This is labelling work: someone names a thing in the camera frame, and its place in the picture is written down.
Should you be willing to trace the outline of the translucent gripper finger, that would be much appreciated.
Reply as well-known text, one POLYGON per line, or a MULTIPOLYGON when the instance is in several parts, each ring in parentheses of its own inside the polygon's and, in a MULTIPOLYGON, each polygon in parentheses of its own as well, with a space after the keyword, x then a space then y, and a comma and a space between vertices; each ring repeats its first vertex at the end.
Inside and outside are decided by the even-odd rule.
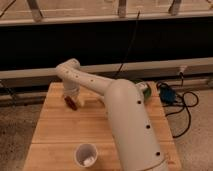
POLYGON ((74 96, 74 102, 78 107, 84 107, 85 106, 85 99, 81 94, 77 94, 74 96))

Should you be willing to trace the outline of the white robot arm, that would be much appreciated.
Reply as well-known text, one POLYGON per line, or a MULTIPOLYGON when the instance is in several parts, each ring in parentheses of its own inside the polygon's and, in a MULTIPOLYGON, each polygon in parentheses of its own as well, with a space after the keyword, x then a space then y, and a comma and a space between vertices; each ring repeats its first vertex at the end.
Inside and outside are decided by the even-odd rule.
POLYGON ((77 59, 59 64, 56 73, 69 95, 83 86, 104 97, 123 171, 169 171, 144 105, 143 92, 135 83, 82 72, 77 59))

